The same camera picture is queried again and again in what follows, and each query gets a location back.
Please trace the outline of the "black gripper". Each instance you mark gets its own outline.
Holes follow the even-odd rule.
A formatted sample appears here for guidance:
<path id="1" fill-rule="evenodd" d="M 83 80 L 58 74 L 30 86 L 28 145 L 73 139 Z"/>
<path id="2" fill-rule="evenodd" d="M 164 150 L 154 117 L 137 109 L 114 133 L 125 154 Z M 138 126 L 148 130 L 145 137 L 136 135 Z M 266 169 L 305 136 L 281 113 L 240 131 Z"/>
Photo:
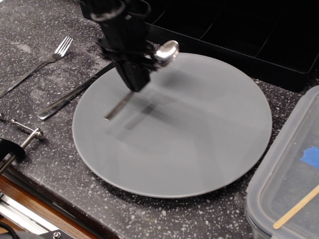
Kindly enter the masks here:
<path id="1" fill-rule="evenodd" d="M 97 14 L 104 37 L 97 39 L 102 55 L 115 61 L 115 67 L 126 86 L 141 91 L 150 82 L 150 73 L 143 65 L 154 65 L 154 47 L 147 42 L 147 14 Z"/>

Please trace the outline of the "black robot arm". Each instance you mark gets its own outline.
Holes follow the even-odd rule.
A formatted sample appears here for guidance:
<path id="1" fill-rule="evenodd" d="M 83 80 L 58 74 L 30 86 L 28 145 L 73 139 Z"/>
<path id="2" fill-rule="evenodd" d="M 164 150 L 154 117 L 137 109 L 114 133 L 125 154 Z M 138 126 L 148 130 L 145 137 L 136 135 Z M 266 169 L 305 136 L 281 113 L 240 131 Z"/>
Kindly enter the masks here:
<path id="1" fill-rule="evenodd" d="M 126 86 L 139 92 L 155 69 L 154 47 L 147 42 L 145 19 L 151 6 L 144 0 L 82 0 L 86 19 L 99 24 L 103 38 L 97 40 L 104 58 L 112 61 Z"/>

